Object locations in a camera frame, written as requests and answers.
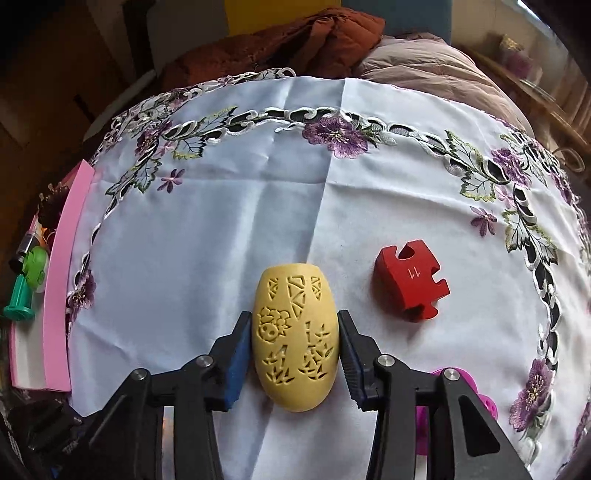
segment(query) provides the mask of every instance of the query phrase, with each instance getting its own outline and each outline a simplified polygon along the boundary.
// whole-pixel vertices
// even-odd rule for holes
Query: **red wooden block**
[[[375,268],[388,287],[398,310],[411,321],[428,320],[438,314],[433,303],[449,295],[445,280],[435,282],[433,274],[441,269],[425,242],[407,243],[396,256],[396,246],[384,247]]]

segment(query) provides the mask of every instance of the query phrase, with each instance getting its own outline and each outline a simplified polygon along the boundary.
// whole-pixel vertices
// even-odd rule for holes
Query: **white tablecloth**
[[[493,151],[511,146],[519,154],[529,140],[484,112],[428,94],[356,79],[245,79],[240,85],[232,85],[236,79],[211,82],[207,92],[173,92],[135,108],[115,121],[93,159],[96,175],[70,275],[72,305],[81,307],[69,340],[73,407],[82,415],[100,409],[136,367],[155,374],[208,352],[242,310],[252,309],[264,269],[310,262],[326,275],[337,308],[348,309],[359,331],[373,336],[383,352],[414,369],[470,372],[479,392],[496,402],[499,424],[531,464],[533,478],[553,479],[573,448],[591,378],[584,219],[555,160],[542,153],[535,161],[535,151],[527,150],[516,157],[516,167],[509,151],[494,157]],[[263,115],[268,108],[275,109],[273,118]],[[288,119],[302,108],[307,118],[296,113],[295,123]],[[191,128],[227,126],[230,116],[250,110],[254,123],[218,130],[217,142],[191,137],[193,151],[183,143]],[[343,135],[353,146],[344,153],[337,137],[331,143],[322,130],[305,126],[315,114],[318,123],[322,113],[334,120],[328,127],[346,127]],[[174,129],[207,116],[187,125],[185,136],[181,127]],[[371,118],[379,120],[373,133],[365,130],[364,143],[358,132],[371,126]],[[470,150],[467,144],[482,160],[474,151],[470,158],[462,153]],[[450,163],[450,154],[463,163]],[[504,171],[506,185],[487,180],[477,188],[477,181],[464,181],[468,163],[490,178]],[[141,188],[124,188],[134,173]],[[472,197],[460,192],[463,183]],[[487,201],[473,198],[475,188]],[[532,211],[537,218],[527,217],[530,224],[506,244],[507,226],[519,221],[516,201],[522,214]],[[528,232],[545,252],[541,261],[556,295],[547,284],[536,288],[539,260],[530,270],[525,247],[508,251]],[[417,324],[384,308],[372,283],[380,249],[414,239],[429,246],[441,264],[435,278],[445,278],[451,290],[439,302],[439,315]],[[554,255],[557,264],[551,263]],[[544,288],[552,297],[546,303],[538,293]],[[549,302],[561,313],[558,345],[550,333]],[[517,411],[524,422],[517,432],[510,409],[535,359],[548,369],[547,379],[555,375],[552,393],[546,385],[538,415]],[[341,371],[324,403],[305,413],[273,406],[251,371],[234,408],[215,420],[228,480],[365,477],[375,414],[357,409]]]

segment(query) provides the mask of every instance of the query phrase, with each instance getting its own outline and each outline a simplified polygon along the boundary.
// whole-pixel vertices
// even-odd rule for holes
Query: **pink box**
[[[74,236],[94,173],[95,169],[83,160],[63,180],[70,185],[70,193],[57,225],[45,292],[33,294],[34,320],[13,322],[11,326],[10,369],[17,388],[72,389],[66,349],[67,283]]]

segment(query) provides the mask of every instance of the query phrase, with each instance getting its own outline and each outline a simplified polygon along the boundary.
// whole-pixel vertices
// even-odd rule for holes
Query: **yellow egg-shaped object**
[[[309,264],[267,268],[252,312],[256,373],[286,410],[318,406],[335,382],[339,322],[328,282]]]

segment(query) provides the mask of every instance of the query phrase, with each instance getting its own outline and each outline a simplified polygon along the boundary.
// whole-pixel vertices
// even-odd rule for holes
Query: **pink flower decoration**
[[[160,145],[158,147],[158,150],[156,150],[154,157],[162,158],[165,154],[167,154],[168,152],[172,152],[175,148],[177,148],[177,143],[172,140],[168,140],[164,143],[164,145]]]
[[[170,177],[161,178],[161,180],[163,181],[163,184],[160,187],[158,187],[158,191],[166,189],[166,191],[168,193],[171,193],[173,191],[173,188],[175,185],[181,185],[183,183],[183,181],[181,179],[183,174],[184,174],[184,168],[182,168],[178,172],[177,172],[177,169],[175,168],[172,172],[170,172]]]
[[[476,217],[472,219],[470,224],[480,228],[480,236],[485,236],[487,229],[491,235],[494,235],[496,217],[493,214],[488,213],[484,208],[470,207],[470,209],[476,214]]]
[[[515,208],[513,194],[504,185],[495,185],[496,197],[505,204],[507,210]]]

